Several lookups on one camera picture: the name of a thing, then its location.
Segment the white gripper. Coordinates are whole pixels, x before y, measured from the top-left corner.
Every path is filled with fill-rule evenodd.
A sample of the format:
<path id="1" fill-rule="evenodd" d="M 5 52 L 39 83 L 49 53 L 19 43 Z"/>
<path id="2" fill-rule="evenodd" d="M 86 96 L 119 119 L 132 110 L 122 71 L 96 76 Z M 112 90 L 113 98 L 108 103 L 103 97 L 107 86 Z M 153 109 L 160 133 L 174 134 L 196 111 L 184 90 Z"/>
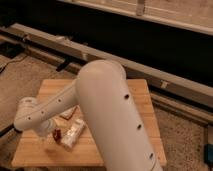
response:
<path id="1" fill-rule="evenodd" d="M 51 134 L 56 128 L 56 122 L 53 119 L 46 120 L 36 125 L 33 130 L 40 137 L 46 137 Z"/>

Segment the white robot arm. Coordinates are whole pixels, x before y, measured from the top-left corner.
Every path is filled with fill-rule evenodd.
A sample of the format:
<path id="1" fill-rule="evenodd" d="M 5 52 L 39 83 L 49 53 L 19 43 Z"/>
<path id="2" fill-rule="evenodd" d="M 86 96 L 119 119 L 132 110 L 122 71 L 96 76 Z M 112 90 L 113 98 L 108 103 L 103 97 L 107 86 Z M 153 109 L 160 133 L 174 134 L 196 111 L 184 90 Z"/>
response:
<path id="1" fill-rule="evenodd" d="M 92 61 L 74 81 L 40 104 L 21 107 L 15 116 L 18 131 L 47 132 L 51 118 L 79 106 L 107 171 L 163 171 L 121 64 Z"/>

